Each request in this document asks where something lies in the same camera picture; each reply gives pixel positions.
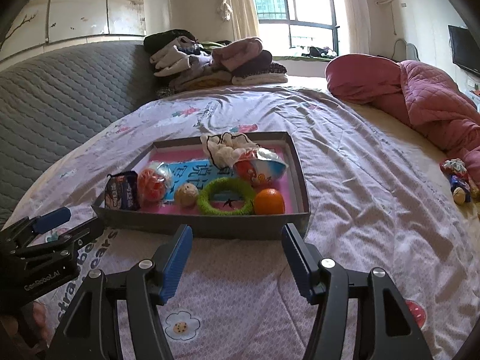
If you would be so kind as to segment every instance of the green ring toy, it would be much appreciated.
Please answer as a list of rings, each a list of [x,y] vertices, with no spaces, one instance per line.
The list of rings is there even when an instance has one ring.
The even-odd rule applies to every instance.
[[[243,201],[242,208],[234,211],[223,211],[210,205],[210,199],[219,192],[233,191],[240,194]],[[255,191],[251,185],[240,178],[221,177],[210,181],[198,195],[197,205],[205,215],[251,215],[254,213]]]

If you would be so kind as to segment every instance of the cardboard box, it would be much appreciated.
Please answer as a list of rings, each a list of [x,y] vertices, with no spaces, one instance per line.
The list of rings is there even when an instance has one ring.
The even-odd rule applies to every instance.
[[[158,212],[111,210],[105,208],[104,194],[97,197],[92,208],[105,224],[113,228],[128,228],[146,232],[173,234],[180,224],[189,225],[194,237],[265,240],[280,239],[286,223],[293,223],[300,235],[305,236],[310,217],[310,204],[302,167],[293,140],[286,132],[253,132],[247,136],[262,147],[278,151],[289,165],[279,180],[286,201],[286,213],[278,215],[217,216],[202,215],[192,210],[181,210],[168,204]],[[167,163],[192,159],[205,159],[200,137],[154,142],[124,171],[139,172],[149,162],[162,160]]]

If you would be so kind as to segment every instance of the metal screw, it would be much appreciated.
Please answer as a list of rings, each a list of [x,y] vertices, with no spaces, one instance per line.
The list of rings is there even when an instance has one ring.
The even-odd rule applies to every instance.
[[[88,273],[88,276],[92,279],[99,278],[102,272],[99,269],[93,269]]]
[[[323,259],[320,264],[325,268],[333,268],[335,266],[335,261],[332,259]]]
[[[383,278],[385,276],[385,271],[382,268],[374,268],[373,274],[378,278]]]
[[[142,269],[148,269],[153,265],[153,262],[151,262],[149,259],[143,259],[138,263],[138,266]]]

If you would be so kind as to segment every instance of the blue gripper pad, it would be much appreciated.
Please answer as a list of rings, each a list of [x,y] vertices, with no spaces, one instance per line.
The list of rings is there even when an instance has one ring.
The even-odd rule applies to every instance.
[[[292,223],[282,228],[282,247],[300,295],[310,304],[315,304],[314,286],[320,282],[318,261],[314,260]]]
[[[175,234],[174,239],[170,243],[173,246],[173,250],[162,272],[163,284],[159,295],[163,304],[172,298],[177,291],[183,268],[185,268],[190,255],[193,240],[194,235],[191,227],[185,226],[181,234]]]
[[[37,234],[45,234],[47,231],[68,222],[70,218],[70,210],[67,207],[61,207],[48,214],[39,216],[33,223],[32,228]]]

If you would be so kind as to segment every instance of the gray mattress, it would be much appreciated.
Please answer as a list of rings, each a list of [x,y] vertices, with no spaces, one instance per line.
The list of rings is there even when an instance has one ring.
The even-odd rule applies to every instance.
[[[153,100],[148,57],[138,41],[89,43],[0,71],[0,228],[49,166]]]

